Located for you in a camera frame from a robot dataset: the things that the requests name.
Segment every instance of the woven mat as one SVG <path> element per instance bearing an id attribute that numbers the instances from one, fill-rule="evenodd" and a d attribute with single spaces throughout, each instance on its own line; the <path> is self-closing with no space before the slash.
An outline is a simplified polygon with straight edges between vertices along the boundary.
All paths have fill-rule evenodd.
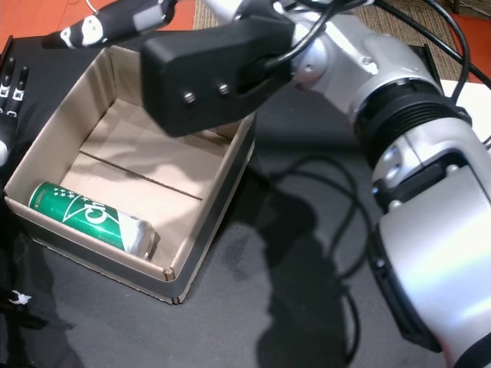
<path id="1" fill-rule="evenodd" d="M 456 47 L 447 23 L 423 0 L 390 0 L 389 2 L 430 29 L 452 48 Z M 491 11 L 491 2 L 489 0 L 466 0 L 465 3 Z M 450 8 L 449 2 L 442 0 L 442 4 Z M 398 21 L 392 15 L 374 6 L 357 8 L 354 12 L 375 31 L 393 35 L 407 44 L 423 45 L 428 43 L 431 47 L 440 77 L 450 80 L 458 79 L 460 74 L 460 65 L 458 63 L 448 57 L 438 47 L 432 45 L 425 37 L 416 33 L 412 28 Z M 467 12 L 473 11 L 465 8 L 462 9 L 462 14 L 466 14 Z M 198 0 L 194 17 L 194 28 L 201 29 L 216 26 L 217 22 L 211 11 L 201 0 Z"/>

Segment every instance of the orange floor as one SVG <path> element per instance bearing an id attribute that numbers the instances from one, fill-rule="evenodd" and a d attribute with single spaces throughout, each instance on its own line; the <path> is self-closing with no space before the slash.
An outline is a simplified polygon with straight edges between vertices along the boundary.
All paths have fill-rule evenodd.
<path id="1" fill-rule="evenodd" d="M 453 18 L 462 28 L 469 42 L 472 63 L 485 75 L 491 77 L 491 21 L 464 15 L 453 15 Z M 473 75 L 470 76 L 470 80 L 479 82 Z"/>
<path id="2" fill-rule="evenodd" d="M 113 0 L 91 0 L 101 8 Z M 176 7 L 176 17 L 167 30 L 193 29 L 195 0 L 184 0 Z M 91 14 L 85 0 L 0 0 L 0 50 L 9 35 L 46 35 L 72 25 Z"/>

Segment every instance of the screw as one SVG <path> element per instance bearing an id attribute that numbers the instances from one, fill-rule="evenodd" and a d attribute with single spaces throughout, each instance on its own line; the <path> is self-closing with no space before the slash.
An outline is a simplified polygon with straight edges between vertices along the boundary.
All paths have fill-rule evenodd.
<path id="1" fill-rule="evenodd" d="M 369 58 L 368 56 L 365 56 L 363 59 L 361 59 L 361 63 L 363 65 L 370 65 L 373 62 L 374 62 L 374 59 L 372 59 L 371 57 Z"/>
<path id="2" fill-rule="evenodd" d="M 395 209 L 398 209 L 401 206 L 402 206 L 401 201 L 394 200 L 391 203 L 389 203 L 389 211 L 394 211 Z"/>
<path id="3" fill-rule="evenodd" d="M 385 177 L 387 178 L 387 180 L 393 180 L 399 172 L 400 172 L 400 164 L 397 164 L 396 166 L 394 166 L 392 169 L 389 170 L 389 172 Z"/>
<path id="4" fill-rule="evenodd" d="M 184 102 L 188 105 L 192 104 L 194 101 L 196 101 L 196 96 L 194 95 L 193 92 L 187 92 L 184 94 Z"/>
<path id="5" fill-rule="evenodd" d="M 375 262 L 375 267 L 377 267 L 378 269 L 384 268 L 385 267 L 385 261 L 381 258 L 377 259 L 377 261 Z"/>
<path id="6" fill-rule="evenodd" d="M 447 175 L 451 175 L 458 170 L 459 170 L 459 167 L 457 165 L 454 165 L 454 164 L 448 165 L 447 166 Z"/>
<path id="7" fill-rule="evenodd" d="M 222 95 L 222 96 L 226 96 L 227 94 L 230 93 L 230 90 L 229 90 L 229 86 L 227 84 L 221 84 L 219 87 L 218 87 L 218 92 Z"/>

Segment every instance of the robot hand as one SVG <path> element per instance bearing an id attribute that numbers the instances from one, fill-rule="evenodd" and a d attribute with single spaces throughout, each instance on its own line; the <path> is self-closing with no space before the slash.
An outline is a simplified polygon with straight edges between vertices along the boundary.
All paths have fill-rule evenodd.
<path id="1" fill-rule="evenodd" d="M 11 57 L 6 61 L 5 73 L 0 84 L 0 167 L 5 165 L 8 154 L 14 146 L 18 130 L 18 114 L 24 103 L 25 86 L 29 76 L 29 68 L 23 67 L 17 86 L 11 94 L 14 71 L 15 58 Z"/>
<path id="2" fill-rule="evenodd" d="M 177 0 L 119 0 L 61 32 L 46 36 L 46 48 L 105 46 L 168 25 Z"/>

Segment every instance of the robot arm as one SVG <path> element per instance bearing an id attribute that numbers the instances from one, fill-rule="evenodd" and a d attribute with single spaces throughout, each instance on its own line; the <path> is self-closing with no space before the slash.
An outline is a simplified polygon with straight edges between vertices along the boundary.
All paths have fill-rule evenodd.
<path id="1" fill-rule="evenodd" d="M 319 12 L 289 0 L 206 3 L 227 25 L 144 45 L 149 114 L 179 136 L 243 118 L 290 81 L 324 96 L 346 114 L 373 169 L 384 215 L 370 263 L 401 333 L 443 350 L 448 367 L 491 364 L 491 165 L 465 110 L 408 46 L 354 15 L 335 15 L 308 48 L 268 71 L 265 62 L 299 43 Z"/>
<path id="2" fill-rule="evenodd" d="M 222 19 L 240 15 L 209 0 Z M 277 11 L 292 44 L 319 14 Z M 371 267 L 403 336 L 443 350 L 448 367 L 491 363 L 491 166 L 466 112 L 443 97 L 411 49 L 338 14 L 292 61 L 293 80 L 345 113 L 385 214 L 371 237 Z"/>

